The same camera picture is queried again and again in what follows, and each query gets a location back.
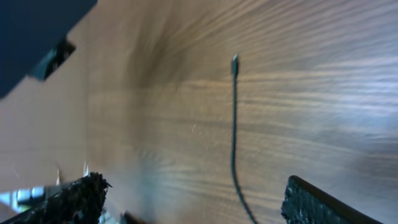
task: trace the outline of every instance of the wooden surface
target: wooden surface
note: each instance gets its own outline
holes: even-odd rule
[[[89,164],[149,223],[283,223],[298,175],[398,218],[398,2],[99,1],[88,17]]]

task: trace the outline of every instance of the dark blue object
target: dark blue object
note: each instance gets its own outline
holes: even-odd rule
[[[0,1],[0,98],[63,40],[96,0]]]

